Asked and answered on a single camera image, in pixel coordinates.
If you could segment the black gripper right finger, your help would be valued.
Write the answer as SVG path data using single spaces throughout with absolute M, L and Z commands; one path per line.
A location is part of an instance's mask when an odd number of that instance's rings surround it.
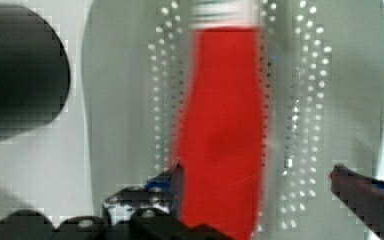
M 384 181 L 336 164 L 329 174 L 331 192 L 378 238 L 384 240 Z

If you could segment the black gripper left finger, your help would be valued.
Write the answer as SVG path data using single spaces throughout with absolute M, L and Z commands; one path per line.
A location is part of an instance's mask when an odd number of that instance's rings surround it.
M 144 185 L 128 186 L 106 198 L 102 216 L 110 225 L 128 222 L 139 209 L 156 208 L 178 217 L 182 212 L 185 171 L 181 159 Z

